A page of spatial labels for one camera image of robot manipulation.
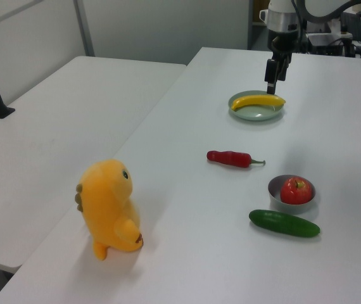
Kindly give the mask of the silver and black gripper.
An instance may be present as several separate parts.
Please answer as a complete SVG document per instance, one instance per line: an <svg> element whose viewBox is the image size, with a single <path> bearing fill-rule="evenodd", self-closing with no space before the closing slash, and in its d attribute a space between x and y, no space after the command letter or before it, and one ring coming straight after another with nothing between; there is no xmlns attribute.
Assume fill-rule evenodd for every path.
<svg viewBox="0 0 361 304"><path fill-rule="evenodd" d="M267 94L275 94L277 80L286 80L287 58L290 58L297 49L298 17L294 12L268 10L267 28L268 48L272 51L272 59L267 60L265 82ZM277 76L278 61L281 62Z"/></svg>

